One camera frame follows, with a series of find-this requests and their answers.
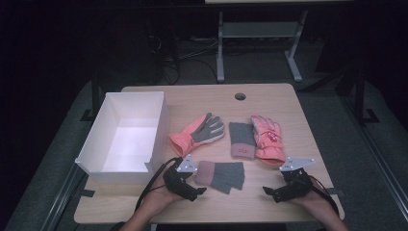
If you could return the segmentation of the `white box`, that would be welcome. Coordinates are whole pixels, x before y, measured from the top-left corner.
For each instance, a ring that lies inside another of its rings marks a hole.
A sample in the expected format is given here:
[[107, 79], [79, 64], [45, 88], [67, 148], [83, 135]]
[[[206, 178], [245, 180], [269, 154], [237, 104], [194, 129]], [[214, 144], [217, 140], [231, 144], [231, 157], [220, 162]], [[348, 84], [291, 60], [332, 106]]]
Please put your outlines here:
[[163, 92], [108, 92], [75, 163], [99, 184], [144, 185], [165, 161], [168, 130]]

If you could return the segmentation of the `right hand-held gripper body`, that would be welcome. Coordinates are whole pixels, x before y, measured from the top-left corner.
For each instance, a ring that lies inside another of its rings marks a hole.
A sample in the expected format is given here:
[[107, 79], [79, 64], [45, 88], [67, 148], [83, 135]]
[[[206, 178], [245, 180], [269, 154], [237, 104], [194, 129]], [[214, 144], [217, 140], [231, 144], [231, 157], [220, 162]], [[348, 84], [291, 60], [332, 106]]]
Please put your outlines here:
[[288, 157], [287, 161], [279, 168], [284, 181], [287, 183], [280, 193], [284, 193], [288, 200], [306, 195], [310, 191], [312, 183], [304, 168], [315, 162], [313, 158]]

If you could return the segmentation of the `black metal stand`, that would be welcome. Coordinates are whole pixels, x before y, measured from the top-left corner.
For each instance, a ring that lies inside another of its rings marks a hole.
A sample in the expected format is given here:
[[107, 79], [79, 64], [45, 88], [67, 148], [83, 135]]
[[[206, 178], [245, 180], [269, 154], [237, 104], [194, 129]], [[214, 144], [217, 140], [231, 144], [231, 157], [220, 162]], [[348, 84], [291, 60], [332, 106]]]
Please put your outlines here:
[[97, 67], [91, 76], [91, 108], [86, 109], [81, 117], [82, 121], [94, 122], [100, 109], [100, 80], [101, 68]]
[[363, 69], [358, 65], [347, 64], [321, 80], [318, 80], [314, 84], [298, 90], [298, 92], [312, 92], [329, 84], [335, 79], [340, 80], [335, 87], [335, 92], [339, 96], [349, 96], [351, 92], [354, 91], [352, 112], [357, 121], [362, 125], [365, 125], [366, 123], [378, 123], [379, 118], [376, 116], [375, 112], [372, 109], [366, 109], [364, 106], [366, 77]]

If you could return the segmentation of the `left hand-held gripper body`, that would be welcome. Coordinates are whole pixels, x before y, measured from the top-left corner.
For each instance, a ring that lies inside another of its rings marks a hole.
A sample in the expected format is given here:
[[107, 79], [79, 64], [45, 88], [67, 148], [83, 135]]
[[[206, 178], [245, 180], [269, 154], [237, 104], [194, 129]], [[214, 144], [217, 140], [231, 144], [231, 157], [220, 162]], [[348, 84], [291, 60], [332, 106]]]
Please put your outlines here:
[[191, 155], [186, 157], [176, 158], [174, 164], [169, 167], [164, 173], [164, 180], [166, 187], [173, 193], [179, 196], [184, 196], [186, 189], [193, 188], [187, 183], [187, 179], [197, 172]]

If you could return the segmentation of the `aluminium rail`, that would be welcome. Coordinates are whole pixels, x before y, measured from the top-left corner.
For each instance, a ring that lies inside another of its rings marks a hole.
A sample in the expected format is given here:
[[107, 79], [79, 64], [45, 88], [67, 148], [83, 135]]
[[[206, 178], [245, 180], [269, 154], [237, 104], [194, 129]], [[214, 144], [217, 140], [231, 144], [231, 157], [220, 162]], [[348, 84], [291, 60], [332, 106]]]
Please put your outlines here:
[[368, 147], [396, 206], [408, 221], [408, 137], [386, 109], [357, 109], [350, 97], [342, 104]]
[[85, 175], [86, 174], [76, 164], [71, 166], [67, 176], [64, 179], [63, 185], [57, 193], [51, 209], [48, 212], [43, 225], [41, 226], [41, 231], [56, 230], [71, 196], [79, 187]]

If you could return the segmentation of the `person's left hand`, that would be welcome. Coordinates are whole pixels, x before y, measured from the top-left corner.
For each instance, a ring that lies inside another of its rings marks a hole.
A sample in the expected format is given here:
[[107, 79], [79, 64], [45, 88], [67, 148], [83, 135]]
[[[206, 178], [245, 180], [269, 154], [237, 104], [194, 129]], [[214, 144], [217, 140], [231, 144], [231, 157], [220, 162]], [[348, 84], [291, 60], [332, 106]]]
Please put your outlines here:
[[165, 185], [162, 177], [159, 177], [145, 196], [140, 210], [150, 216], [157, 216], [174, 202], [183, 200], [183, 197], [171, 192]]

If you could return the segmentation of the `pink glove with grey palm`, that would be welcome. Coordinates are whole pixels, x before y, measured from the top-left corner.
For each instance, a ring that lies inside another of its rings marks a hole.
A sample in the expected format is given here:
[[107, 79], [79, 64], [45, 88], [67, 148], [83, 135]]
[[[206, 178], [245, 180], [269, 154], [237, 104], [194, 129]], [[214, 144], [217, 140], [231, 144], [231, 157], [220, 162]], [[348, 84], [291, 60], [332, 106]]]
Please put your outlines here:
[[180, 157], [186, 157], [203, 144], [220, 140], [224, 136], [224, 123], [211, 113], [188, 124], [181, 133], [170, 134], [170, 146]]

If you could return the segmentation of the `pink glove with red print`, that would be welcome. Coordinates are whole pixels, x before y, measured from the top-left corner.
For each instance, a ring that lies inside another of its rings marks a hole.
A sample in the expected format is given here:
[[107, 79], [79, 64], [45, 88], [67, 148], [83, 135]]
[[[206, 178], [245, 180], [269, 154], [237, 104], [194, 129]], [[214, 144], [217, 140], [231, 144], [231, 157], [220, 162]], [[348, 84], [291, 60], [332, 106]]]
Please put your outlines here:
[[269, 117], [253, 115], [256, 157], [265, 165], [281, 167], [286, 162], [280, 125]]

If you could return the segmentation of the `white metal table frame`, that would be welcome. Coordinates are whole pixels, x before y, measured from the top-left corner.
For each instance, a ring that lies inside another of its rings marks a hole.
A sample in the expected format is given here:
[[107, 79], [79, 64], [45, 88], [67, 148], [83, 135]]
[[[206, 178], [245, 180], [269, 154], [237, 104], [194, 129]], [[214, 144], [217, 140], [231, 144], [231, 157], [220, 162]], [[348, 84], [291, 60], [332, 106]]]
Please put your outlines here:
[[304, 24], [308, 15], [305, 10], [297, 21], [288, 22], [227, 22], [223, 20], [223, 12], [218, 14], [217, 25], [217, 81], [225, 81], [223, 42], [225, 39], [292, 39], [293, 44], [284, 52], [293, 79], [303, 81], [294, 59]]

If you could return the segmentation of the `person's right hand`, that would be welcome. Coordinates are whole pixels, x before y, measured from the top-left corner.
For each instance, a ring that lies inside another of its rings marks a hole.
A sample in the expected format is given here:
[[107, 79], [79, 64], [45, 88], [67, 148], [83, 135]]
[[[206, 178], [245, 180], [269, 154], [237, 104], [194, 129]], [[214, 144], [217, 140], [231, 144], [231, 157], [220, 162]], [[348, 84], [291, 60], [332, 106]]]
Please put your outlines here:
[[336, 218], [338, 215], [331, 204], [320, 194], [309, 191], [306, 195], [291, 199], [291, 203], [305, 209], [313, 218], [323, 221], [327, 218]]

